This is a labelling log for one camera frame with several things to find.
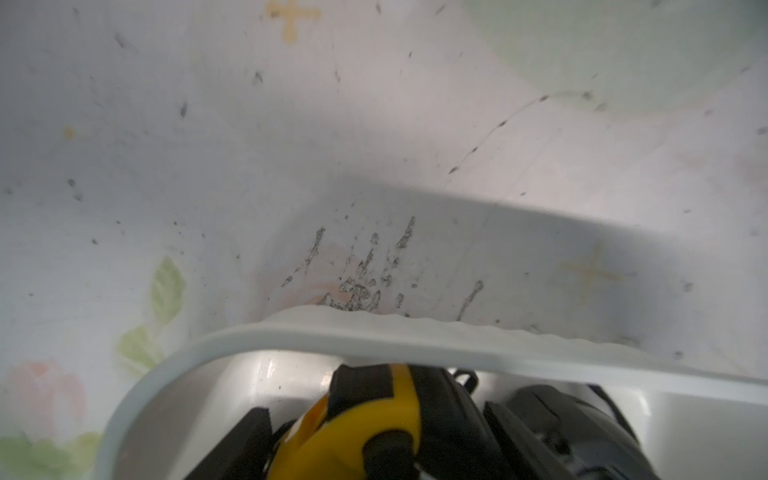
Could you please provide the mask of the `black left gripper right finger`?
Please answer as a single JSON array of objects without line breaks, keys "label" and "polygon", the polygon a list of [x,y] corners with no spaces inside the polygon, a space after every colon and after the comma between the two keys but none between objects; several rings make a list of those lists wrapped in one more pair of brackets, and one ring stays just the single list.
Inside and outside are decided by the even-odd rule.
[{"label": "black left gripper right finger", "polygon": [[572,441],[578,437],[573,406],[542,400],[487,402],[483,415],[516,479],[576,479]]}]

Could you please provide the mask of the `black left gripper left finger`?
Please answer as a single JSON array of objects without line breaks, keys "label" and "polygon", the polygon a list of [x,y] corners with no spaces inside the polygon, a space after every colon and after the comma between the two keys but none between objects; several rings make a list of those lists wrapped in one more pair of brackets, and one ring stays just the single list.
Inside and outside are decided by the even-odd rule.
[{"label": "black left gripper left finger", "polygon": [[219,441],[185,480],[256,480],[263,478],[271,452],[269,411],[255,407]]}]

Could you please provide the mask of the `black 5M tape measure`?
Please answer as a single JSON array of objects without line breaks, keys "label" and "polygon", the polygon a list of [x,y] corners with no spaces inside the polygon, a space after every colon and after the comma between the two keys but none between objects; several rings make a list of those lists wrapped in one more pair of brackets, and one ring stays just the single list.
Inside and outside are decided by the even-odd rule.
[{"label": "black 5M tape measure", "polygon": [[551,385],[531,385],[484,416],[518,479],[656,479],[627,419],[602,388],[608,413]]}]

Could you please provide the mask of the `yellow black tape measure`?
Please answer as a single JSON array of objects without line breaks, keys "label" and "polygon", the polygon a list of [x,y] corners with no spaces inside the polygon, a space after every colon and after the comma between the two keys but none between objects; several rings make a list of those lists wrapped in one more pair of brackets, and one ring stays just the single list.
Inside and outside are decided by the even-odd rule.
[{"label": "yellow black tape measure", "polygon": [[475,372],[389,363],[339,366],[326,393],[284,424],[267,479],[509,479],[471,395]]}]

